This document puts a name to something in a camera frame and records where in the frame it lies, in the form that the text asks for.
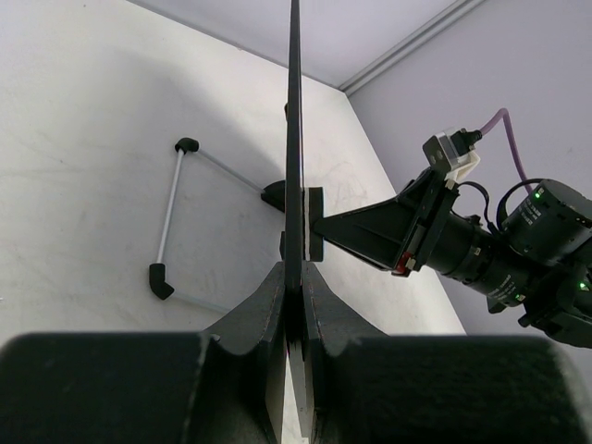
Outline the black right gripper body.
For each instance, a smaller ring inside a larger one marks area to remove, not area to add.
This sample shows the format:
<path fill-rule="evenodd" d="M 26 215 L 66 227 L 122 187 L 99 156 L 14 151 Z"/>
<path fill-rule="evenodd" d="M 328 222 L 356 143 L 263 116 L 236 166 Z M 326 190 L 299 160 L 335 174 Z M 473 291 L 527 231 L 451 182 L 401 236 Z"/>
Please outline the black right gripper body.
<path fill-rule="evenodd" d="M 532 267 L 484 230 L 479 216 L 452 211 L 459 188 L 429 167 L 397 195 L 392 274 L 407 278 L 427 266 L 495 304 L 515 306 L 529 285 Z"/>

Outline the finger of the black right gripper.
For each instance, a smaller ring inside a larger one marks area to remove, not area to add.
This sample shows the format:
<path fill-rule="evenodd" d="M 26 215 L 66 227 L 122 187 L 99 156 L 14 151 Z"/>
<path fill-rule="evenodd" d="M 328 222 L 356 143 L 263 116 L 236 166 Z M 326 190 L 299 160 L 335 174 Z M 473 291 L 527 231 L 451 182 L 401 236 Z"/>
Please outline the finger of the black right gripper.
<path fill-rule="evenodd" d="M 325 216 L 314 224 L 323 240 L 381 271 L 407 271 L 421 244 L 421 180 L 381 203 Z"/>

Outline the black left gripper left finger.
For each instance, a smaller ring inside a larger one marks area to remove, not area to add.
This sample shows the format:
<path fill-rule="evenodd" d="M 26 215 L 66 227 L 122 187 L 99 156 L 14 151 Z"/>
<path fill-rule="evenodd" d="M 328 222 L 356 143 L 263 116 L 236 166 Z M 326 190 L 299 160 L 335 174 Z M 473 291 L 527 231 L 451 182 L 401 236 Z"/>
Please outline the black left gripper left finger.
<path fill-rule="evenodd" d="M 284 264 L 246 300 L 206 329 L 198 393 L 200 443 L 279 443 L 286 340 Z"/>

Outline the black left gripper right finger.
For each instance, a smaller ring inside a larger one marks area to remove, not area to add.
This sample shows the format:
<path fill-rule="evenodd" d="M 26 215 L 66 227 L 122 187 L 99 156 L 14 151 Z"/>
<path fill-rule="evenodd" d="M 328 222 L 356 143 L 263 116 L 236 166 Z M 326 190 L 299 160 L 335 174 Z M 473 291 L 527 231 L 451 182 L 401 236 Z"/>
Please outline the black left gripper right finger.
<path fill-rule="evenodd" d="M 313 443 L 393 440 L 392 338 L 302 269 L 301 425 Z"/>

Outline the white whiteboard with black frame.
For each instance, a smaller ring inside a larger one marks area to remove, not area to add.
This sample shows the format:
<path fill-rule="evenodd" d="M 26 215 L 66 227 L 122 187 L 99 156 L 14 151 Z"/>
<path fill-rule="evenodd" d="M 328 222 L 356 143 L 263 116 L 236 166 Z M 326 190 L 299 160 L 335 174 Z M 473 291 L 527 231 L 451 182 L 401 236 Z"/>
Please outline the white whiteboard with black frame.
<path fill-rule="evenodd" d="M 281 245 L 285 295 L 282 308 L 286 365 L 302 358 L 302 269 L 304 222 L 302 186 L 302 74 L 300 4 L 290 5 L 288 102 L 286 104 L 285 230 Z M 145 403 L 139 432 L 150 443 L 200 443 L 198 393 L 209 343 L 206 330 L 142 334 L 128 338 L 131 356 L 148 359 L 139 392 Z"/>

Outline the blue whiteboard eraser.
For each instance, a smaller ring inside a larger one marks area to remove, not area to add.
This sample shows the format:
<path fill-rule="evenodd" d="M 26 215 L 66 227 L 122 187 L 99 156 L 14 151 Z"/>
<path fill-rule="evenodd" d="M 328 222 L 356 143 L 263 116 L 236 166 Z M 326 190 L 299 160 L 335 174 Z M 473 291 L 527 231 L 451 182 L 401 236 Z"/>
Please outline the blue whiteboard eraser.
<path fill-rule="evenodd" d="M 303 190 L 304 260 L 320 263 L 324 260 L 324 240 L 314 230 L 315 223 L 324 217 L 324 190 L 310 187 Z"/>

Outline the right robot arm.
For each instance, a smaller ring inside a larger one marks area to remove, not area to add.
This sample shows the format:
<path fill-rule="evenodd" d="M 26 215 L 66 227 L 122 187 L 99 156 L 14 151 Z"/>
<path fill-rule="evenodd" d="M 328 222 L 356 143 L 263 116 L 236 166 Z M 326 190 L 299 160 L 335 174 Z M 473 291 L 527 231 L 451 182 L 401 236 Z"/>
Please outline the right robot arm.
<path fill-rule="evenodd" d="M 591 346 L 591 202 L 553 179 L 495 221 L 459 216 L 459 184 L 429 167 L 396 197 L 321 217 L 313 232 L 363 262 L 407 278 L 426 266 L 487 297 L 499 313 L 574 347 Z"/>

